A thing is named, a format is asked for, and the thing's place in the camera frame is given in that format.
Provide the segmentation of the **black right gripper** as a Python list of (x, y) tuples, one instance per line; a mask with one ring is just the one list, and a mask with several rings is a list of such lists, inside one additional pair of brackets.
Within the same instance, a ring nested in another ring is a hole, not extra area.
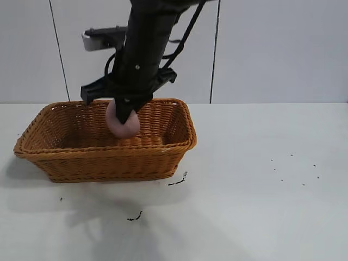
[(136, 64), (130, 71), (123, 67), (122, 53), (116, 52), (107, 60), (104, 75), (80, 89), (80, 97), (86, 103), (99, 98), (115, 98), (116, 117), (124, 125), (132, 111), (137, 113), (152, 101), (154, 92), (166, 83), (174, 83), (177, 74), (171, 68), (147, 71)]

